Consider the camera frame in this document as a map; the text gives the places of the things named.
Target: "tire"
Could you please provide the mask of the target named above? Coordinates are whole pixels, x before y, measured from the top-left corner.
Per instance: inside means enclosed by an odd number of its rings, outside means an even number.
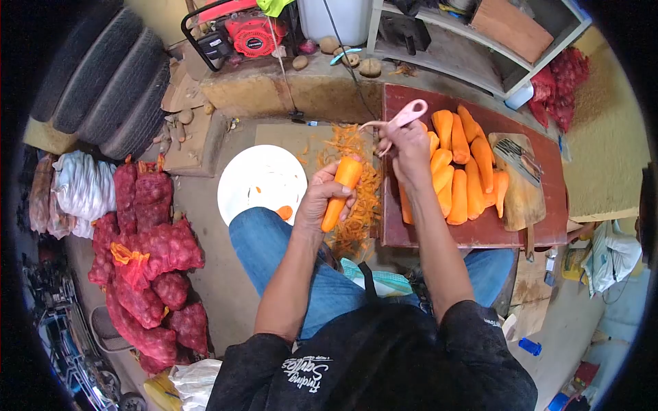
[[[139,393],[125,393],[119,401],[119,411],[147,411],[148,405]]]
[[[162,41],[144,29],[78,129],[91,144],[109,141],[123,124],[165,57]]]
[[[144,154],[165,120],[166,113],[160,109],[160,105],[168,85],[169,59],[164,57],[158,74],[126,121],[110,141],[101,145],[101,153],[115,160],[123,160],[129,154],[133,158]]]
[[[130,9],[117,13],[78,65],[53,113],[53,127],[73,134],[141,33],[141,19]]]
[[[73,27],[53,56],[50,67],[43,77],[30,112],[34,120],[40,122],[50,120],[68,79],[119,8],[121,8],[119,0],[95,2]]]

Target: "red wooden table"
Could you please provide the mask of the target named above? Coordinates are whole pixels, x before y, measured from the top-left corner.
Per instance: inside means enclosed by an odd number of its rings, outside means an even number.
[[[429,109],[422,122],[433,130],[430,116],[437,110],[457,112],[461,104],[480,123],[484,133],[522,133],[528,136],[535,158],[544,174],[542,187],[546,203],[546,218],[535,224],[535,246],[553,246],[567,243],[567,190],[562,172],[560,150],[556,142],[504,115],[480,107],[470,101],[415,89],[396,84],[384,84],[382,98],[384,120],[392,119],[409,101],[423,99]],[[414,226],[404,224],[397,188],[397,179],[391,162],[385,157],[382,162],[382,227],[380,238],[387,247],[418,247]],[[476,220],[466,221],[460,226],[448,225],[450,234],[461,248],[516,248],[523,245],[524,231],[505,231],[495,207],[487,208]]]

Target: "white container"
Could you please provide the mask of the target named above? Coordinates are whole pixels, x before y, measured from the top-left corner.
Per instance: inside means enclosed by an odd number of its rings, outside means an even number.
[[[510,98],[505,100],[505,105],[512,110],[518,110],[519,107],[527,103],[534,95],[534,87],[528,80],[527,83],[521,86],[516,93],[512,94]]]
[[[301,31],[307,39],[320,43],[326,36],[336,36],[322,0],[297,0]],[[371,0],[327,0],[336,30],[343,45],[361,45],[368,40],[372,13]]]

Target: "green cloth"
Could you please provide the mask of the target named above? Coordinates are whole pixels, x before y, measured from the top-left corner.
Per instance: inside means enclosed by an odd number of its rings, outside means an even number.
[[[288,3],[292,3],[295,0],[256,0],[256,4],[261,8],[263,13],[269,17],[279,17],[281,10]]]

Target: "yellow wall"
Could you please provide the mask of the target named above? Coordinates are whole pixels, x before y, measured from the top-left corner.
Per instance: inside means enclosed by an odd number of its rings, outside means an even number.
[[[595,28],[575,46],[590,57],[590,78],[576,90],[565,139],[570,219],[577,222],[638,215],[642,168],[649,162],[644,121],[619,61]]]

